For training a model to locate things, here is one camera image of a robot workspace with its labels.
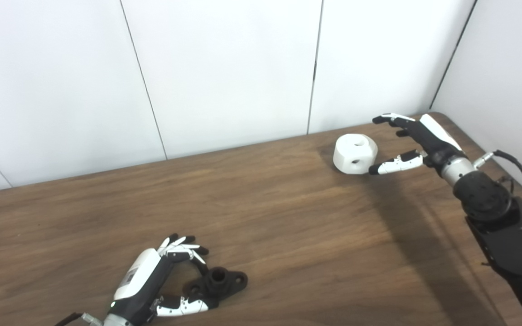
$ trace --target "fingertip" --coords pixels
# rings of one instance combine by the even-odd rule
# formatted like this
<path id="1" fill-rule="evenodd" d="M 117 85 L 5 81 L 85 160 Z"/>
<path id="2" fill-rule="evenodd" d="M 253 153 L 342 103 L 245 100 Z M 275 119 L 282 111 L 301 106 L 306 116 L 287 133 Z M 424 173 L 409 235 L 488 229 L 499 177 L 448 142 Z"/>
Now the fingertip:
<path id="1" fill-rule="evenodd" d="M 188 243 L 192 243 L 193 241 L 195 241 L 197 238 L 195 238 L 194 235 L 187 235 L 183 241 L 183 243 L 185 244 L 188 244 Z"/>
<path id="2" fill-rule="evenodd" d="M 206 254 L 209 254 L 209 249 L 201 246 L 201 247 L 195 249 L 195 252 L 197 252 L 197 254 L 206 255 Z"/>

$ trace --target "black finger segment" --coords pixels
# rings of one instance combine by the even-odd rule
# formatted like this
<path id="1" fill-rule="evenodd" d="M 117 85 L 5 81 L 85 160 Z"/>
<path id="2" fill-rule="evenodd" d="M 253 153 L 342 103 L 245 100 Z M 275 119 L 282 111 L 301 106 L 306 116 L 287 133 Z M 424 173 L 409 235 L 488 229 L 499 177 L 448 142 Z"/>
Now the black finger segment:
<path id="1" fill-rule="evenodd" d="M 398 136 L 398 137 L 408 137 L 408 136 L 410 136 L 410 133 L 408 132 L 408 130 L 402 129 L 402 130 L 398 130 L 396 132 L 396 136 Z"/>
<path id="2" fill-rule="evenodd" d="M 194 242 L 196 240 L 196 238 L 194 237 L 194 235 L 187 235 L 183 241 L 183 244 L 190 244 L 192 242 Z"/>

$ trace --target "robot finger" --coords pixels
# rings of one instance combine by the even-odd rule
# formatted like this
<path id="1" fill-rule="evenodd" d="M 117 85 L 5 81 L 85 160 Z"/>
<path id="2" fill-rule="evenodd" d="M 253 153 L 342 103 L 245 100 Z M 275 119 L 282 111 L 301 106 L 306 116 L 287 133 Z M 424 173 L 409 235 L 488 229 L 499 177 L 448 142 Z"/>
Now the robot finger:
<path id="1" fill-rule="evenodd" d="M 186 237 L 180 237 L 176 241 L 172 241 L 169 246 L 178 246 L 179 244 L 184 243 L 184 240 L 186 240 Z"/>
<path id="2" fill-rule="evenodd" d="M 189 302 L 184 297 L 163 297 L 156 309 L 158 317 L 174 317 L 205 312 L 209 307 L 202 300 Z"/>
<path id="3" fill-rule="evenodd" d="M 396 132 L 396 136 L 398 136 L 398 137 L 400 137 L 400 138 L 401 138 L 401 137 L 408 137 L 408 136 L 410 136 L 410 133 L 408 132 L 408 130 L 406 130 L 406 129 L 402 129 L 402 130 L 398 130 L 398 131 Z"/>
<path id="4" fill-rule="evenodd" d="M 172 235 L 168 236 L 168 240 L 169 240 L 168 243 L 172 243 L 172 242 L 176 241 L 178 238 L 179 238 L 178 233 L 173 233 Z"/>
<path id="5" fill-rule="evenodd" d="M 390 122 L 391 126 L 403 127 L 408 121 L 415 121 L 410 117 L 396 113 L 385 113 L 372 119 L 375 124 L 383 124 L 384 122 Z"/>
<path id="6" fill-rule="evenodd" d="M 368 173 L 371 175 L 383 175 L 387 173 L 396 173 L 414 169 L 422 166 L 423 157 L 417 150 L 408 151 L 398 155 L 396 158 L 389 159 L 385 162 L 372 165 L 369 167 Z"/>
<path id="7" fill-rule="evenodd" d="M 201 254 L 202 256 L 206 256 L 209 254 L 209 249 L 199 246 L 199 248 L 194 250 L 197 254 Z"/>
<path id="8" fill-rule="evenodd" d="M 194 237 L 194 235 L 187 235 L 183 241 L 183 244 L 194 243 L 195 240 L 196 238 Z"/>
<path id="9" fill-rule="evenodd" d="M 180 244 L 178 246 L 182 247 L 182 248 L 187 248 L 187 249 L 197 249 L 197 248 L 201 247 L 199 245 L 193 245 L 193 244 Z"/>
<path id="10" fill-rule="evenodd" d="M 193 252 L 193 258 L 190 260 L 190 262 L 192 264 L 194 264 L 195 266 L 197 266 L 198 271 L 199 271 L 199 273 L 201 273 L 201 275 L 205 275 L 205 274 L 207 274 L 209 272 L 209 268 L 207 267 L 207 263 L 196 252 Z"/>

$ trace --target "robotic hand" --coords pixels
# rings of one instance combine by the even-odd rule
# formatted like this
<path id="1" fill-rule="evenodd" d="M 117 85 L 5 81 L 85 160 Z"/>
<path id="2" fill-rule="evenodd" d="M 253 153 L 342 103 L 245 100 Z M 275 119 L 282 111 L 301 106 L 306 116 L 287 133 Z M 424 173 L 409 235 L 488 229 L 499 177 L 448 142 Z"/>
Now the robotic hand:
<path id="1" fill-rule="evenodd" d="M 195 237 L 175 233 L 157 248 L 144 250 L 128 270 L 114 294 L 104 322 L 90 314 L 72 314 L 56 326 L 81 317 L 92 326 L 142 326 L 154 317 L 172 317 L 204 312 L 219 306 L 219 301 L 243 290 L 247 275 L 225 268 L 209 270 L 201 255 L 209 253 L 194 242 Z M 190 261 L 201 278 L 184 288 L 184 296 L 158 296 L 175 264 Z"/>
<path id="2" fill-rule="evenodd" d="M 501 151 L 487 153 L 471 163 L 458 143 L 427 114 L 414 120 L 389 113 L 372 121 L 400 127 L 397 136 L 411 136 L 422 145 L 423 151 L 409 151 L 372 165 L 369 173 L 393 173 L 422 164 L 435 169 L 453 187 L 453 194 L 462 203 L 466 222 L 489 265 L 509 283 L 522 305 L 522 199 L 512 196 L 499 182 L 478 170 L 494 155 L 512 161 L 521 172 L 522 165 Z"/>
<path id="3" fill-rule="evenodd" d="M 448 163 L 449 159 L 466 158 L 456 140 L 427 114 L 416 121 L 400 114 L 387 113 L 373 118 L 372 121 L 375 124 L 388 122 L 391 126 L 402 128 L 396 132 L 396 135 L 398 137 L 411 136 L 415 142 L 422 145 L 423 149 L 421 152 L 417 150 L 408 151 L 398 155 L 395 159 L 372 165 L 369 169 L 369 173 L 372 175 L 395 173 L 417 168 L 422 164 L 435 168 L 440 174 L 441 169 Z"/>

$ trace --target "wood grain surface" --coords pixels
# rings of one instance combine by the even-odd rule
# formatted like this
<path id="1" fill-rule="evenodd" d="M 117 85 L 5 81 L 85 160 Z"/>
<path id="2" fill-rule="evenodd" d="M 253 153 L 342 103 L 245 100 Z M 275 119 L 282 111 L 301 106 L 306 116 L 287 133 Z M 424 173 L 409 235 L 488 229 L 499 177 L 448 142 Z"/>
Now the wood grain surface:
<path id="1" fill-rule="evenodd" d="M 434 117 L 471 159 L 483 153 Z M 209 266 L 241 270 L 249 285 L 219 309 L 155 326 L 522 326 L 435 171 L 334 168 L 343 134 L 369 135 L 379 161 L 418 147 L 394 131 L 356 126 L 2 190 L 0 326 L 104 318 L 138 254 L 174 232 L 195 235 Z M 162 291 L 180 294 L 197 276 L 179 265 Z"/>

